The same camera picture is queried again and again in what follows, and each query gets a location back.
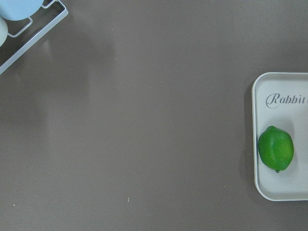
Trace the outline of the green lime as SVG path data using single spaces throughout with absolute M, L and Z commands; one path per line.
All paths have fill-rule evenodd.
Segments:
M 269 126 L 257 142 L 259 156 L 264 165 L 276 173 L 286 170 L 294 157 L 291 135 L 275 126 Z

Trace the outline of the cream rabbit tray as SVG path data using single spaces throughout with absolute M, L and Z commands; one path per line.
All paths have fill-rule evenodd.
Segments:
M 308 199 L 308 75 L 268 72 L 252 85 L 254 178 L 271 201 Z

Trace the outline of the white cup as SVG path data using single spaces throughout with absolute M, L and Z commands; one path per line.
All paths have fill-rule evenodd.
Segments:
M 8 26 L 5 20 L 0 18 L 0 46 L 2 46 L 8 36 Z

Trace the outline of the light blue cup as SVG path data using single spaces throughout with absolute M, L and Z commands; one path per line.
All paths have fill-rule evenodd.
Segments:
M 19 21 L 32 16 L 42 6 L 44 0 L 0 0 L 0 16 L 11 21 Z

